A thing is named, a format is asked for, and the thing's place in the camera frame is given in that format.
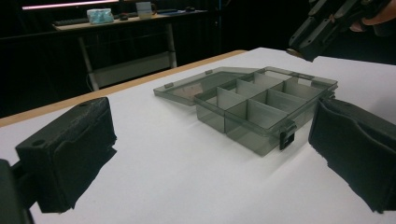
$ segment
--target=light strip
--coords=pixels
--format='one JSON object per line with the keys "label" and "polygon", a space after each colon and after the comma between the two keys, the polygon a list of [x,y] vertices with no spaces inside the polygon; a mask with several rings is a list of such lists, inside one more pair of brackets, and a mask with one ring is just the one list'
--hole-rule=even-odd
{"label": "light strip", "polygon": [[51,5],[43,5],[43,6],[29,6],[29,7],[22,7],[22,9],[34,10],[34,9],[53,8],[53,7],[78,7],[78,6],[87,6],[87,5],[114,3],[114,2],[119,2],[119,0],[102,0],[102,1],[94,1],[94,2],[91,1],[91,2],[80,2],[80,3],[51,4]]}

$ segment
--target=desk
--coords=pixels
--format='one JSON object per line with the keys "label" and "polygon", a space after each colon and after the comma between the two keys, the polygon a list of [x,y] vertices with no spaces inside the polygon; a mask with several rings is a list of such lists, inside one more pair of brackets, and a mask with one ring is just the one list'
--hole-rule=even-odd
{"label": "desk", "polygon": [[[204,11],[196,11],[192,13],[202,13]],[[183,15],[188,15],[191,13],[176,13],[176,16],[182,17]],[[57,31],[73,31],[73,30],[91,30],[98,27],[108,27],[108,26],[121,26],[127,24],[136,24],[139,22],[145,22],[146,25],[151,25],[152,22],[157,22],[166,18],[172,17],[172,15],[159,15],[156,14],[152,19],[140,20],[138,17],[129,18],[128,21],[114,20],[111,23],[96,24],[92,25],[90,23],[66,25],[66,26],[54,26]],[[150,55],[148,57],[139,58],[126,63],[118,63],[111,65],[109,67],[93,69],[92,62],[87,51],[87,46],[84,43],[84,37],[80,36],[78,38],[79,46],[84,58],[84,63],[87,68],[87,73],[92,84],[94,91],[112,85],[114,83],[122,82],[123,80],[131,79],[133,77],[140,77],[149,73],[160,71],[168,68],[177,67],[177,56],[175,50],[175,43],[173,38],[172,23],[167,22],[164,24],[164,29],[166,32],[167,41],[167,51],[157,53],[155,55]]]}
{"label": "desk", "polygon": [[[75,210],[41,214],[35,204],[36,223],[395,223],[396,212],[373,213],[327,167],[307,142],[310,122],[284,151],[259,157],[199,121],[195,108],[156,97],[153,89],[220,66],[273,66],[337,80],[337,99],[396,123],[396,66],[324,57],[309,63],[274,49],[236,53],[139,85],[93,92],[110,101],[118,153]],[[49,113],[1,128],[1,158],[16,162],[14,147],[71,102],[59,110],[59,104],[49,105]]]}

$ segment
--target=black foam piece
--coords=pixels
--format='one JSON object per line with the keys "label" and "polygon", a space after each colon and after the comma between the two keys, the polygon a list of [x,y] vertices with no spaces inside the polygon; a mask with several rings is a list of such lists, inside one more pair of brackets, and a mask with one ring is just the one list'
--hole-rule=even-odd
{"label": "black foam piece", "polygon": [[116,153],[112,148],[116,139],[104,97],[74,106],[17,145],[23,170],[35,179],[41,211],[74,208]]}
{"label": "black foam piece", "polygon": [[396,210],[396,126],[355,105],[321,99],[309,143],[378,213]]}
{"label": "black foam piece", "polygon": [[34,224],[28,208],[23,206],[12,169],[0,159],[0,223]]}

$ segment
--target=plastic organizer box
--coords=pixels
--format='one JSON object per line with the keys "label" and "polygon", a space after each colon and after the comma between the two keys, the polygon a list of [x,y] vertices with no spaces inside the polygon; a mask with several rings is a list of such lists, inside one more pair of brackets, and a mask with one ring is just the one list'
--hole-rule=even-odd
{"label": "plastic organizer box", "polygon": [[287,147],[337,81],[284,69],[219,67],[154,89],[156,96],[196,105],[198,120],[264,156]]}

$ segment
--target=box lid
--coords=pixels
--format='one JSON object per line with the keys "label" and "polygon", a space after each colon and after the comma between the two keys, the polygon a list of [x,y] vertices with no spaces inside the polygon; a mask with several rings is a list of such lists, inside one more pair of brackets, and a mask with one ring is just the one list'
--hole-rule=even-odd
{"label": "box lid", "polygon": [[165,84],[154,89],[154,94],[183,105],[195,105],[194,95],[236,80],[260,68],[219,67],[204,73]]}

